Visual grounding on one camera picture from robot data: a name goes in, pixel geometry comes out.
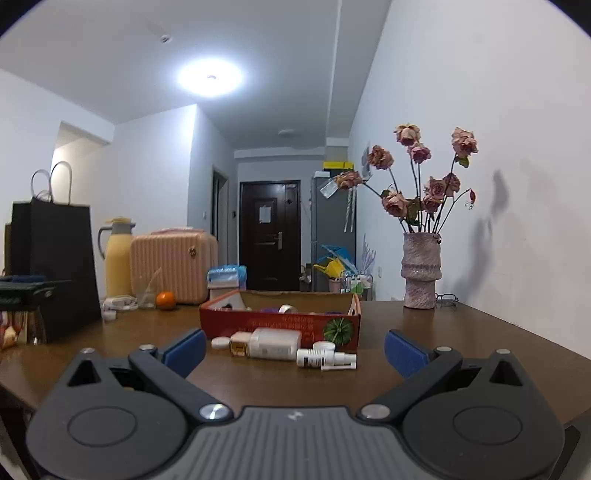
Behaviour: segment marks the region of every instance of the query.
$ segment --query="flower vase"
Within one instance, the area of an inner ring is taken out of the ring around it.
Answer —
[[[405,233],[400,274],[406,278],[404,306],[435,308],[435,281],[441,278],[441,237],[436,233]]]

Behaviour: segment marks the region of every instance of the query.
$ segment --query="metal screw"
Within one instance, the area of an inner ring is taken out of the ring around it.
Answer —
[[[206,420],[221,420],[230,415],[230,409],[221,403],[208,403],[199,409],[199,414]]]
[[[370,420],[382,420],[390,415],[390,409],[386,405],[370,403],[361,409],[361,415]]]

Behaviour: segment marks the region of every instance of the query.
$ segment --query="brown table surface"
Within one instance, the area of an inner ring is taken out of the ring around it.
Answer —
[[[51,345],[22,345],[1,354],[0,385],[36,408],[72,357],[91,346],[106,356],[125,356],[141,343],[162,346],[199,326],[196,307],[173,312],[135,311],[93,325]],[[362,303],[356,371],[321,372],[294,362],[233,358],[209,349],[188,380],[238,414],[245,405],[347,405],[352,412],[402,381],[383,353],[391,328],[433,348],[449,345],[464,357],[486,357],[508,348],[525,366],[561,422],[591,407],[591,360],[510,323],[465,305],[409,310],[401,302]]]

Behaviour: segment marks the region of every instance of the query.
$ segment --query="red cardboard box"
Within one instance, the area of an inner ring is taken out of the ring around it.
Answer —
[[[285,304],[298,313],[261,311]],[[359,343],[361,304],[355,293],[234,290],[202,304],[199,315],[209,339],[268,327],[301,331],[302,348],[329,340],[339,351],[356,352]]]

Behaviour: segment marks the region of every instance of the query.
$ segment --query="spray bottle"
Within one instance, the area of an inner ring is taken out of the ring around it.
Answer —
[[[300,348],[295,356],[298,367],[321,368],[322,370],[355,370],[357,355],[331,350]]]

